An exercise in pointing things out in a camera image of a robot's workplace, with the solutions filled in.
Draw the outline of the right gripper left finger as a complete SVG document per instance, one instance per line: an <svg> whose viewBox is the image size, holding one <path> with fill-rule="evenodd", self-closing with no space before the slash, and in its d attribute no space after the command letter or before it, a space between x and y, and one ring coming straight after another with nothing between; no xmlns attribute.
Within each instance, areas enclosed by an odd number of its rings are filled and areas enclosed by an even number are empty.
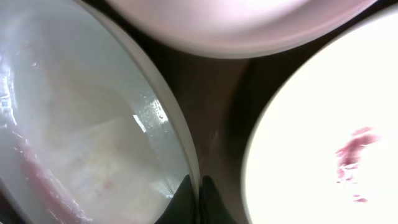
<svg viewBox="0 0 398 224"><path fill-rule="evenodd" d="M155 224L195 224L195 222L196 200L190 176L186 175Z"/></svg>

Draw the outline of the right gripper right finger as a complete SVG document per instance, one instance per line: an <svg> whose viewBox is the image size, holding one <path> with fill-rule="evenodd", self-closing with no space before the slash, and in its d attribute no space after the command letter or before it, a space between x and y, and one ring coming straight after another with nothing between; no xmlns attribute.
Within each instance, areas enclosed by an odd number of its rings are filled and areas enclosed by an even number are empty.
<svg viewBox="0 0 398 224"><path fill-rule="evenodd" d="M215 183L207 175L202 178L199 211L201 224L236 224L223 204Z"/></svg>

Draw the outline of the white plate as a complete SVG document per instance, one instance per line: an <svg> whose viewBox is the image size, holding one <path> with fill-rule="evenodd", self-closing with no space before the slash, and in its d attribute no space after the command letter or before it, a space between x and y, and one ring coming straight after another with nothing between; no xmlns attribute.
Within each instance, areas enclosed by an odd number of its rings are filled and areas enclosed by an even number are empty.
<svg viewBox="0 0 398 224"><path fill-rule="evenodd" d="M248 142L249 223L397 222L397 8L305 62Z"/></svg>
<svg viewBox="0 0 398 224"><path fill-rule="evenodd" d="M376 0L107 0L128 23L175 49L252 58L306 44Z"/></svg>

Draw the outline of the pale blue-white plate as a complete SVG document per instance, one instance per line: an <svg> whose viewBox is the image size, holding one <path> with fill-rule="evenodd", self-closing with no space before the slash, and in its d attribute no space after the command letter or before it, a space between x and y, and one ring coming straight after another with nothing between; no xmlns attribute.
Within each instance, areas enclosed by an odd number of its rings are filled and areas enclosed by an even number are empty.
<svg viewBox="0 0 398 224"><path fill-rule="evenodd" d="M155 223L199 168L163 76L83 1L1 2L1 192L26 223Z"/></svg>

